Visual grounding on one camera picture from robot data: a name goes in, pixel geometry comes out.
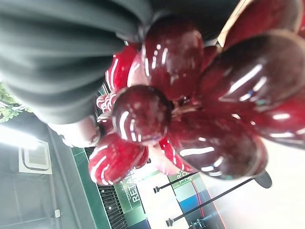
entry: retail sign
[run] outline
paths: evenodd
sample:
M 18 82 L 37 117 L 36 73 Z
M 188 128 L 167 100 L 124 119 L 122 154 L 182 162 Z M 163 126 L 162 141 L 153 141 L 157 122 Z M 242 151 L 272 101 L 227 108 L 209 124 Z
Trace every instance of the retail sign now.
M 124 180 L 115 185 L 123 213 L 141 206 L 140 196 L 133 178 L 134 171 L 131 171 Z

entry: green wall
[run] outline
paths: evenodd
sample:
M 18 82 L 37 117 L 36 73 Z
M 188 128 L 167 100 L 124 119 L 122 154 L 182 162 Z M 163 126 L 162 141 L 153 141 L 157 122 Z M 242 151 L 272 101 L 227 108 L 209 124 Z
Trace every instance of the green wall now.
M 89 206 L 97 229 L 111 229 L 97 185 L 91 181 L 88 172 L 88 158 L 83 148 L 72 148 L 74 160 L 79 171 Z

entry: green leaves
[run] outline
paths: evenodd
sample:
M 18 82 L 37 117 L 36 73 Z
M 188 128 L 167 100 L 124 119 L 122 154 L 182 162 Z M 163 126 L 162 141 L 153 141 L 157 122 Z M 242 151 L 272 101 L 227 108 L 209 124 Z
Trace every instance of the green leaves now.
M 11 96 L 6 92 L 2 83 L 0 83 L 0 100 L 7 104 L 18 104 Z
M 22 112 L 20 110 L 16 110 L 15 107 L 20 106 L 20 104 L 6 92 L 2 83 L 0 83 L 0 100 L 8 105 L 7 107 L 0 107 L 0 123 L 7 122 Z

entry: pole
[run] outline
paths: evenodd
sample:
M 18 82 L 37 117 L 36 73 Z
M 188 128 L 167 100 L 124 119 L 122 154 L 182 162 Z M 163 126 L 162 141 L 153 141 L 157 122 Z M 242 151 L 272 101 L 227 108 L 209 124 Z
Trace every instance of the pole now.
M 190 173 L 190 174 L 188 174 L 188 175 L 186 175 L 186 176 L 184 176 L 184 177 L 181 177 L 181 178 L 179 178 L 179 179 L 176 179 L 176 180 L 174 180 L 174 181 L 172 181 L 172 182 L 170 182 L 170 183 L 168 183 L 168 184 L 166 184 L 166 185 L 163 185 L 163 186 L 161 186 L 161 187 L 154 187 L 153 190 L 154 190 L 155 193 L 157 193 L 157 192 L 160 191 L 160 189 L 165 188 L 165 187 L 168 187 L 168 186 L 170 186 L 170 185 L 172 185 L 172 184 L 174 184 L 174 183 L 176 183 L 176 182 L 178 182 L 178 181 L 184 180 L 184 179 L 186 179 L 186 178 L 188 178 L 188 177 L 190 177 L 190 176 L 192 176 L 192 175 L 194 175 L 194 174 L 196 174 L 196 173 Z
M 198 209 L 200 209 L 200 208 L 202 208 L 202 207 L 208 205 L 209 203 L 212 203 L 213 201 L 219 199 L 220 197 L 223 197 L 224 195 L 226 195 L 226 194 L 228 194 L 228 193 L 234 191 L 235 189 L 237 189 L 237 188 L 239 188 L 239 187 L 241 187 L 241 186 L 247 184 L 248 182 L 250 182 L 250 181 L 253 180 L 253 179 L 254 179 L 254 178 L 250 178 L 250 179 L 245 180 L 244 182 L 240 183 L 239 185 L 236 185 L 235 187 L 233 187 L 233 188 L 231 188 L 231 189 L 229 189 L 229 190 L 223 192 L 222 194 L 220 194 L 220 195 L 218 195 L 218 196 L 216 196 L 216 197 L 214 197 L 214 198 L 212 198 L 212 199 L 210 199 L 210 200 L 204 202 L 203 204 L 201 204 L 201 205 L 199 205 L 199 206 L 193 208 L 192 210 L 189 210 L 189 211 L 185 212 L 184 214 L 182 214 L 182 215 L 180 215 L 180 216 L 178 216 L 178 217 L 176 217 L 176 218 L 174 218 L 174 219 L 168 219 L 168 220 L 166 221 L 167 226 L 168 226 L 168 227 L 171 227 L 175 221 L 177 221 L 177 220 L 183 218 L 184 216 L 186 216 L 186 215 L 188 215 L 188 214 L 190 214 L 190 213 L 192 213 L 192 212 L 194 212 L 194 211 L 196 211 L 196 210 L 198 210 Z

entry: balloon bouquet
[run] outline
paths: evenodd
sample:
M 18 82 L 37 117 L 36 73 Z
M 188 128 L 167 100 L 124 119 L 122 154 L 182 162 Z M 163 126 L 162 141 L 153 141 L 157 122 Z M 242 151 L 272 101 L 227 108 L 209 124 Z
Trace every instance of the balloon bouquet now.
M 155 22 L 141 51 L 126 46 L 106 72 L 92 180 L 118 183 L 148 157 L 165 174 L 257 176 L 268 160 L 260 136 L 305 148 L 302 18 L 302 0 L 256 0 L 222 50 L 204 47 L 191 21 Z

